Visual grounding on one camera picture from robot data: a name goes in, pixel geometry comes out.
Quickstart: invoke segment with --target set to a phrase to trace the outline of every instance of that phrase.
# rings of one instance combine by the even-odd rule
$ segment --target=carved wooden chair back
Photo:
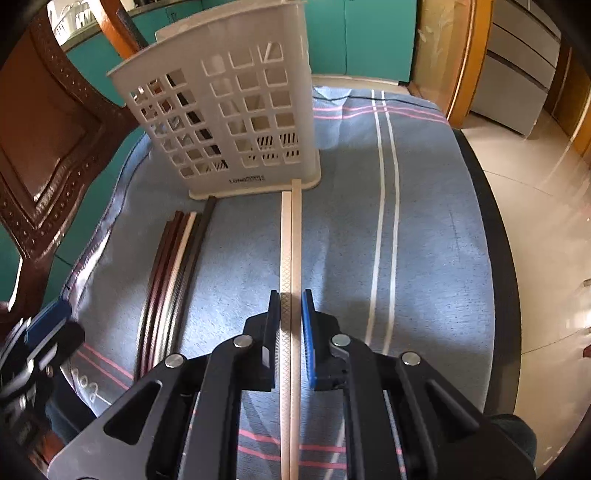
[[[0,220],[21,255],[0,338],[38,313],[86,190],[137,126],[71,64],[42,8],[0,70]]]

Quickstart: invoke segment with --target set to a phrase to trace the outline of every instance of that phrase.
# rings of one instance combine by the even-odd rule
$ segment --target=wooden door frame
[[[478,87],[478,80],[486,57],[488,35],[492,24],[493,0],[472,0],[470,5],[470,28],[457,86],[448,111],[447,121],[460,128],[470,112]]]

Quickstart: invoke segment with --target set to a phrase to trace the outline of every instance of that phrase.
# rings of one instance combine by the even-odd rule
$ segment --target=blue gripper pad
[[[316,369],[314,364],[314,338],[312,334],[312,320],[316,314],[312,291],[307,289],[301,298],[301,315],[304,328],[304,351],[306,353],[306,373],[308,385],[312,390],[316,387]]]

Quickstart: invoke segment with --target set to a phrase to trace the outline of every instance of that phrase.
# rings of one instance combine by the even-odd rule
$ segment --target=light wooden strip
[[[300,466],[301,395],[301,180],[291,181],[291,426],[290,480]]]
[[[279,292],[279,400],[281,480],[290,480],[291,395],[291,192],[281,193],[281,258]]]
[[[181,266],[181,262],[183,260],[183,255],[185,248],[187,248],[187,242],[189,241],[189,235],[191,234],[191,229],[193,228],[193,224],[195,223],[195,217],[197,216],[197,212],[189,213],[189,218],[187,220],[187,225],[183,231],[183,236],[181,238],[181,242],[178,246],[178,251],[176,256],[174,257],[174,264],[173,269],[170,274],[170,281],[166,286],[166,294],[164,297],[164,303],[162,305],[162,312],[160,314],[160,318],[162,320],[166,319],[168,309],[170,308],[170,301],[173,297],[174,285],[177,280],[178,276],[178,269]],[[151,368],[154,368],[158,365],[162,360],[164,360],[164,354],[166,352],[166,340],[167,340],[167,332],[168,326],[165,325],[165,321],[158,322],[158,334],[156,337],[156,350],[154,352],[154,361],[151,365]]]

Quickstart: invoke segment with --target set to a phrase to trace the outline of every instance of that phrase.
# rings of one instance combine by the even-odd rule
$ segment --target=white plastic basket
[[[302,3],[240,0],[157,39],[108,76],[192,198],[320,181]]]

